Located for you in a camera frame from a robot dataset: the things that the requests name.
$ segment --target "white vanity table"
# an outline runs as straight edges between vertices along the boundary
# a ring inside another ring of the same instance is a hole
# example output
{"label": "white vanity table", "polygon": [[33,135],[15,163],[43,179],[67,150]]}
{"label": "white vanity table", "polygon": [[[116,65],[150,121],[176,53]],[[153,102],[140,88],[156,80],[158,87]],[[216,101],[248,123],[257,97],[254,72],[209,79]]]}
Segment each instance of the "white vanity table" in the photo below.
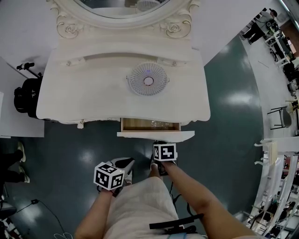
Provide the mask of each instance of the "white vanity table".
{"label": "white vanity table", "polygon": [[[79,0],[49,2],[61,39],[44,72],[38,118],[80,128],[88,121],[121,118],[179,123],[176,129],[122,128],[118,133],[171,142],[194,136],[194,131],[180,131],[181,123],[209,120],[203,63],[199,51],[191,48],[189,34],[199,1],[166,0],[132,15],[112,13],[133,12],[135,6],[130,11],[100,11]],[[128,85],[132,70],[145,62],[158,63],[169,79],[165,89],[152,96],[137,95]]]}

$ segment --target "chair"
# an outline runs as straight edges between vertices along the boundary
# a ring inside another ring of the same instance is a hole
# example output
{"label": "chair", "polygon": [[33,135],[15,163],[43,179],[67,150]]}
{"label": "chair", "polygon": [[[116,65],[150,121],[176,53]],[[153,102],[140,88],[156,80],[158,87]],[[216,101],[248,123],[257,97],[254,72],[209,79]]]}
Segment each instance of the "chair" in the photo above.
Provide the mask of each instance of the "chair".
{"label": "chair", "polygon": [[274,112],[279,112],[281,124],[280,125],[274,125],[274,126],[280,126],[280,127],[271,128],[270,130],[288,128],[292,125],[292,118],[291,118],[290,114],[287,112],[286,106],[271,109],[271,112],[269,112],[268,114],[272,114]]}

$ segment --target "floor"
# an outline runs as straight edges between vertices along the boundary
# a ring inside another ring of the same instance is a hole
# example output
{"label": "floor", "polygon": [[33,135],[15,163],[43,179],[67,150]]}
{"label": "floor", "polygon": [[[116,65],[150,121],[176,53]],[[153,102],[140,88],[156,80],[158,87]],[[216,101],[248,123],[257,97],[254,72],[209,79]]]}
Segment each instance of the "floor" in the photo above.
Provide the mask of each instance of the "floor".
{"label": "floor", "polygon": [[[262,169],[253,163],[262,155],[261,148],[253,144],[263,137],[263,118],[254,73],[241,40],[235,37],[205,71],[211,118],[182,127],[195,130],[195,136],[177,144],[178,165],[206,185],[232,214],[250,211]],[[17,141],[23,142],[27,156],[23,166],[31,178],[30,184],[6,183],[8,201],[21,209],[32,199],[42,200],[65,230],[74,233],[98,194],[93,184],[97,164],[134,157],[133,182],[149,173],[153,141],[118,138],[119,129],[120,124],[111,121],[90,122],[84,129],[45,122],[45,138],[1,139],[2,153],[14,152]],[[180,218],[189,216],[182,198],[177,209]],[[51,239],[61,232],[42,204],[11,219],[24,238]],[[199,222],[196,226],[203,233]]]}
{"label": "floor", "polygon": [[275,65],[269,48],[264,43],[264,39],[250,45],[248,41],[242,41],[249,62],[254,72],[257,87],[260,93],[260,104],[263,112],[263,125],[265,138],[292,137],[296,127],[295,115],[292,114],[292,125],[289,128],[270,130],[275,124],[280,124],[279,114],[267,115],[272,108],[288,106],[286,100],[294,100],[290,95],[282,68]]}

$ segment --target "white fan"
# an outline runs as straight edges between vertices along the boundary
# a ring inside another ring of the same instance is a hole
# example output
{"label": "white fan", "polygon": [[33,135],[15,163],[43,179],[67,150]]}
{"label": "white fan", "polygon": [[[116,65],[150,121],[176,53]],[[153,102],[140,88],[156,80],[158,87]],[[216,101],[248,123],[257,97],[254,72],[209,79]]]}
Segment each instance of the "white fan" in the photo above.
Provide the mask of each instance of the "white fan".
{"label": "white fan", "polygon": [[139,11],[145,12],[158,6],[159,4],[160,2],[156,0],[139,0],[136,4],[136,7]]}
{"label": "white fan", "polygon": [[137,65],[131,75],[127,76],[128,84],[138,95],[151,96],[161,92],[168,83],[164,69],[154,62]]}

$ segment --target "glossy floor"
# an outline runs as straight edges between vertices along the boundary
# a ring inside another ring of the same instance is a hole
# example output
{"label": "glossy floor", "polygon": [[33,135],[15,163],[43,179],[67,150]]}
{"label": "glossy floor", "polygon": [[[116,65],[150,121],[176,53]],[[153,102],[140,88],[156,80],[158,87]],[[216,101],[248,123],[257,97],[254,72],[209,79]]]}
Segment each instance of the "glossy floor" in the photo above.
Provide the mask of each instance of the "glossy floor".
{"label": "glossy floor", "polygon": [[[261,167],[254,165],[261,148],[253,144],[263,136],[263,118],[254,74],[240,39],[234,38],[205,71],[211,118],[182,127],[196,133],[177,144],[178,165],[206,185],[231,213],[250,210],[261,175]],[[119,129],[118,122],[109,121],[87,123],[82,130],[45,122],[45,138],[1,139],[3,153],[14,152],[17,141],[23,141],[27,156],[23,166],[31,178],[30,184],[6,183],[9,202],[21,209],[32,199],[42,200],[65,230],[74,233],[98,194],[94,166],[127,156],[136,159],[133,182],[149,173],[153,141],[117,138]],[[188,216],[182,198],[177,209],[180,218]],[[31,239],[51,239],[61,232],[42,204],[11,218]]]}

